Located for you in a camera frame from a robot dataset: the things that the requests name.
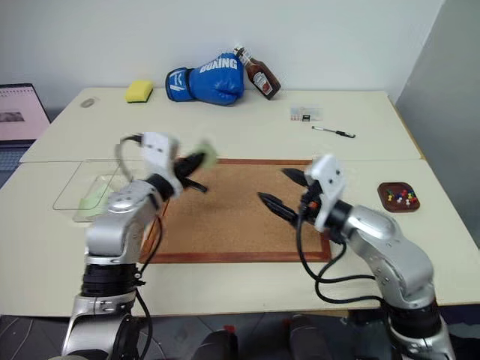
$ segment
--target cork board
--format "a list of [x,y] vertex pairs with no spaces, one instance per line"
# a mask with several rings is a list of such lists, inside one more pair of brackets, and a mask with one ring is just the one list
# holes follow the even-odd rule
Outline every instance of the cork board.
[[[275,195],[297,209],[304,188],[281,169],[304,169],[303,160],[221,160],[212,169],[201,169],[192,179],[208,193],[185,191],[163,209],[163,241],[152,263],[252,263],[299,261],[295,229],[272,214],[258,191]],[[144,262],[156,241],[154,223],[142,247]],[[329,240],[311,225],[302,234],[309,261],[331,259]]]

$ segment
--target white table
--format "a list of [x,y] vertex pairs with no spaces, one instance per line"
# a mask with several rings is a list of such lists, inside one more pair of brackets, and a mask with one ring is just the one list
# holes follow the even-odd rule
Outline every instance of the white table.
[[[382,209],[377,195],[380,182],[410,183],[420,209],[392,216],[405,236],[431,258],[437,301],[440,305],[480,302],[479,252],[426,162],[344,161],[343,165],[348,179],[344,199],[352,204]],[[0,190],[0,314],[70,315],[83,274],[86,226],[52,205],[77,166],[77,162],[24,163]],[[328,275],[360,273],[368,273],[368,267],[349,250]],[[345,305],[320,301],[300,263],[150,265],[145,280],[141,291],[153,315],[377,306],[374,301]],[[378,293],[373,281],[323,289],[334,297]],[[135,313],[142,312],[135,308]]]
[[[384,91],[282,91],[267,101],[247,90],[234,106],[199,101],[175,103],[157,88],[148,103],[126,103],[124,88],[87,88],[23,156],[22,162],[113,159],[119,139],[139,132],[166,132],[181,153],[211,140],[223,158],[309,159],[333,152],[340,160],[413,160],[420,154]],[[89,108],[80,104],[89,98]],[[357,135],[348,139],[290,120],[291,106],[323,110],[315,125]],[[125,158],[140,159],[134,146]]]

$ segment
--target transparent acrylic sheet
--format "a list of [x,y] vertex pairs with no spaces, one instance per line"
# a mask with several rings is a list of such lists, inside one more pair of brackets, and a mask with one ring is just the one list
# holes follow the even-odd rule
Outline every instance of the transparent acrylic sheet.
[[[125,161],[135,179],[144,171],[142,161]],[[53,203],[53,209],[65,212],[77,223],[91,222],[104,211],[111,193],[119,191],[128,180],[115,160],[84,160]]]

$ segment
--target pen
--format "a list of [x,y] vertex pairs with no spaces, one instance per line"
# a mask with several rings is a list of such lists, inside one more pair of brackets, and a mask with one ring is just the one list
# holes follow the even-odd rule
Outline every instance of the pen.
[[356,135],[354,133],[346,133],[345,131],[340,131],[340,130],[331,130],[331,129],[327,129],[326,127],[312,126],[312,129],[321,130],[321,131],[328,131],[330,133],[336,133],[337,135],[340,135],[341,137],[349,137],[350,139],[353,139],[354,137],[356,137]]

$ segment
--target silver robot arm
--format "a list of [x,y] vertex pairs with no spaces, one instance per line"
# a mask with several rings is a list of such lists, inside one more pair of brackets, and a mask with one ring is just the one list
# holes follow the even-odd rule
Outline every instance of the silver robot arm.
[[131,315],[131,308],[137,298],[147,311],[137,290],[144,284],[144,268],[137,269],[144,230],[163,202],[178,197],[184,188],[206,191],[188,178],[208,156],[205,152],[174,162],[178,143],[166,134],[144,133],[126,140],[141,144],[151,175],[113,193],[105,212],[87,229],[82,291],[74,300],[64,358],[59,359],[143,358],[137,352],[140,321]]
[[[446,324],[435,301],[432,263],[419,246],[404,237],[395,219],[341,200],[346,181],[333,155],[315,160],[304,173],[297,169],[283,172],[307,188],[299,213],[270,194],[259,193],[260,199],[276,215],[297,226],[298,239],[302,221],[307,221],[320,232],[329,229],[333,241],[349,245],[365,260],[382,293],[380,300],[388,318],[385,325],[394,351],[401,354],[402,359],[455,359]],[[301,259],[305,259],[301,241],[298,252]],[[306,261],[303,265],[315,279],[316,286],[322,283],[321,276],[316,276]]]

